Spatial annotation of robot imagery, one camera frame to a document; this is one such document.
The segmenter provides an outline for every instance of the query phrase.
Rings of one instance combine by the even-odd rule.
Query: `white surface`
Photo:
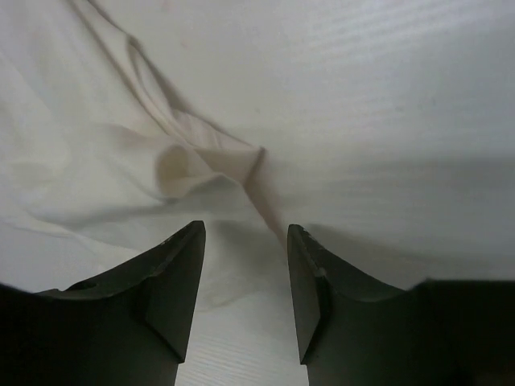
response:
[[[428,275],[515,277],[512,2],[98,2],[138,39],[177,107],[266,148],[247,187],[273,230],[307,225],[399,286]],[[213,207],[227,205],[208,214],[177,384],[307,384],[282,251],[245,197],[219,188],[228,194]],[[169,216],[160,232],[176,230]],[[25,238],[0,234],[2,253],[31,252]],[[88,248],[104,268],[129,255]],[[11,263],[1,280],[29,282],[27,265]]]

